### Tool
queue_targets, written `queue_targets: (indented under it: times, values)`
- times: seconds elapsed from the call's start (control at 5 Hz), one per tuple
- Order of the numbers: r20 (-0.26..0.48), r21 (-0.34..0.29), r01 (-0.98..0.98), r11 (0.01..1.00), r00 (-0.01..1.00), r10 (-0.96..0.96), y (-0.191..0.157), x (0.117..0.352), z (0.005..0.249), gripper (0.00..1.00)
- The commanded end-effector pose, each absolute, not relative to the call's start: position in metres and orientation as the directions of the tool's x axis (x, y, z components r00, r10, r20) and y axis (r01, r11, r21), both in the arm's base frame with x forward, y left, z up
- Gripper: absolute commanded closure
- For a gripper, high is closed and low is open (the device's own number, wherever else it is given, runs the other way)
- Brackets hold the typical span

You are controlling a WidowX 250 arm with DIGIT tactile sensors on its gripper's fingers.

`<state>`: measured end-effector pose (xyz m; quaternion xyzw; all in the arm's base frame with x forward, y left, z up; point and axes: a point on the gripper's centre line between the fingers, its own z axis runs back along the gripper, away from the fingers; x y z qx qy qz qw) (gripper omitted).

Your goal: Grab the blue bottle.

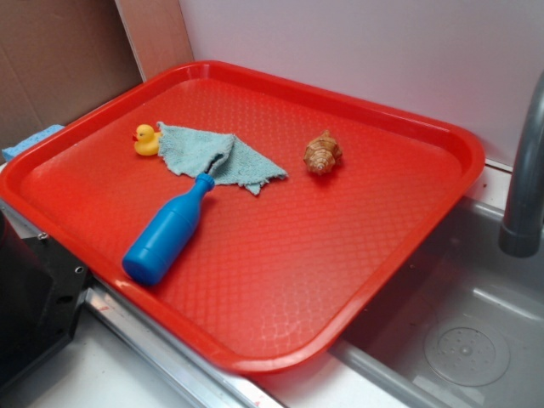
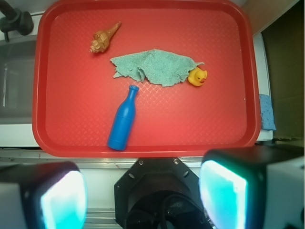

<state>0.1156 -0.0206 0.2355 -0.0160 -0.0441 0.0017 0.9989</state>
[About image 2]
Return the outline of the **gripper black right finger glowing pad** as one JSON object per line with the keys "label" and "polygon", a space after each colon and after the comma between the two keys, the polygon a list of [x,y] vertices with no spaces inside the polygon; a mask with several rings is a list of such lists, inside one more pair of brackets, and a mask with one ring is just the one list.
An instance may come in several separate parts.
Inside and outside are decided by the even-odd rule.
{"label": "gripper black right finger glowing pad", "polygon": [[218,229],[302,229],[304,149],[273,145],[210,150],[200,167],[199,190]]}

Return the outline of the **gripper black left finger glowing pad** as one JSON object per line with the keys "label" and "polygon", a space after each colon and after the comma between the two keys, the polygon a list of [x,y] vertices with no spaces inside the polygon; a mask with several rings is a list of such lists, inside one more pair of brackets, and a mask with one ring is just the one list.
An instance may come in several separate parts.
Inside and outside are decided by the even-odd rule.
{"label": "gripper black left finger glowing pad", "polygon": [[2,229],[82,229],[86,180],[69,161],[0,168]]}

